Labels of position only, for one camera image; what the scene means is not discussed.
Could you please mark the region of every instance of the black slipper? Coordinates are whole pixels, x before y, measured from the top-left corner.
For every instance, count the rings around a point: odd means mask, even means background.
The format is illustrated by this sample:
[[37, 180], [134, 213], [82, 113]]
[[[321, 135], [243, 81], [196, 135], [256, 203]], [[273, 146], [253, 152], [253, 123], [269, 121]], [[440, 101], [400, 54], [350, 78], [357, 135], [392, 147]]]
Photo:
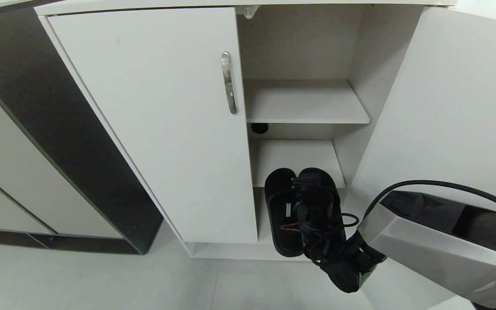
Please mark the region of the black slipper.
[[346, 241], [346, 231], [342, 220], [342, 210], [340, 209], [340, 195], [332, 177], [326, 172], [316, 167], [308, 167], [302, 170], [298, 176], [303, 179], [304, 177], [317, 178], [320, 180], [319, 187], [322, 191], [331, 193], [332, 195], [332, 226], [337, 230], [334, 233], [333, 239], [336, 240], [336, 245], [341, 245]]
[[292, 179], [296, 174], [285, 167], [273, 171], [265, 180], [265, 201], [271, 224], [273, 244], [280, 255], [296, 257], [304, 253], [301, 233], [281, 229], [281, 226], [296, 224], [297, 218], [292, 212], [295, 206], [295, 191]]

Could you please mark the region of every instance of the wire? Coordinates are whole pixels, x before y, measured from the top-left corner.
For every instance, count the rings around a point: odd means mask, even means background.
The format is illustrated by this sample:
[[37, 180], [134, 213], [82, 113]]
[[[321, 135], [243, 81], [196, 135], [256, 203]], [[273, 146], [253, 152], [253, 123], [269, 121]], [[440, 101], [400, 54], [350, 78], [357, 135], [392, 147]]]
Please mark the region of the wire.
[[357, 224], [359, 224], [359, 218], [357, 216], [355, 216], [354, 214], [351, 214], [351, 213], [342, 213], [342, 216], [351, 217], [351, 218], [353, 218], [355, 220], [355, 222], [353, 222], [353, 223], [344, 224], [344, 227], [353, 227], [353, 226], [356, 226]]
[[479, 189], [471, 188], [469, 186], [464, 186], [464, 185], [460, 185], [460, 184], [456, 184], [456, 183], [450, 183], [450, 182], [443, 182], [443, 181], [410, 180], [410, 181], [403, 181], [403, 182], [396, 183], [396, 184], [391, 185], [388, 188], [384, 189], [370, 203], [369, 207], [367, 208], [367, 210], [365, 212], [365, 216], [363, 218], [365, 218], [366, 216], [368, 216], [368, 214], [372, 211], [372, 209], [374, 208], [374, 206], [376, 206], [376, 204], [378, 204], [378, 202], [384, 196], [386, 196], [389, 192], [391, 192], [392, 190], [394, 190], [396, 188], [400, 188], [400, 187], [406, 186], [406, 185], [434, 185], [434, 186], [442, 186], [442, 187], [445, 187], [445, 188], [452, 188], [452, 189], [461, 190], [463, 192], [469, 192], [471, 194], [474, 194], [474, 195], [477, 195], [477, 196], [486, 198], [486, 199], [491, 200], [492, 202], [495, 202], [496, 203], [496, 196], [494, 196], [494, 195], [492, 195], [492, 194], [490, 194], [488, 192], [484, 192], [482, 190], [479, 190]]

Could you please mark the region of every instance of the shelf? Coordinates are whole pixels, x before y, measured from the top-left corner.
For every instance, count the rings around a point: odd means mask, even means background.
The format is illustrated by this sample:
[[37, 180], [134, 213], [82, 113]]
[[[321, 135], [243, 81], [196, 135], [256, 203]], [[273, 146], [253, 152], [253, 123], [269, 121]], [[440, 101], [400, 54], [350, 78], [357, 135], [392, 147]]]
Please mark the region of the shelf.
[[254, 203], [258, 216], [258, 242], [255, 245], [240, 245], [227, 243], [197, 243], [193, 257], [218, 259], [252, 259], [252, 260], [282, 260], [309, 261], [304, 255], [284, 257], [277, 253], [271, 236], [271, 224], [267, 214], [264, 189], [254, 188]]
[[296, 174], [318, 167], [331, 175], [337, 188], [346, 187], [332, 141], [250, 140], [250, 164], [254, 187], [264, 187], [268, 175], [280, 167]]
[[244, 80], [247, 122], [368, 124], [347, 81]]

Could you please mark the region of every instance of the white floor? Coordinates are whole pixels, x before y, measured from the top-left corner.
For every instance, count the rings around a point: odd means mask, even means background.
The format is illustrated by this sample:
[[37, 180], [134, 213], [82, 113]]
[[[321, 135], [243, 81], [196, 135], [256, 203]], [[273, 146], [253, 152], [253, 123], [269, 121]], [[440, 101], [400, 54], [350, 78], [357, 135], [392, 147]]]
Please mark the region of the white floor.
[[372, 310], [311, 263], [191, 259], [163, 224], [141, 257], [0, 245], [0, 310]]

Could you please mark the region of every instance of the cabinet side panel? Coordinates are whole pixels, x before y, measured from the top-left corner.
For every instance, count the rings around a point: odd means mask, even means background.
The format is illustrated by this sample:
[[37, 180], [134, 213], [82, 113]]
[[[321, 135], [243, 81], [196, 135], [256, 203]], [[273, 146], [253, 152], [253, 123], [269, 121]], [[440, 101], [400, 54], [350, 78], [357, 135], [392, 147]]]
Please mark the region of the cabinet side panel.
[[422, 6], [374, 5], [363, 15], [348, 79], [370, 116], [368, 125], [338, 125], [334, 148], [350, 186], [419, 22]]
[[[361, 215], [384, 188], [411, 179], [449, 181], [496, 195], [496, 20], [425, 9], [345, 204]], [[465, 192], [402, 190], [496, 210]], [[380, 308], [423, 310], [449, 298], [405, 267], [380, 269], [364, 285]], [[392, 281], [399, 273], [403, 281]]]

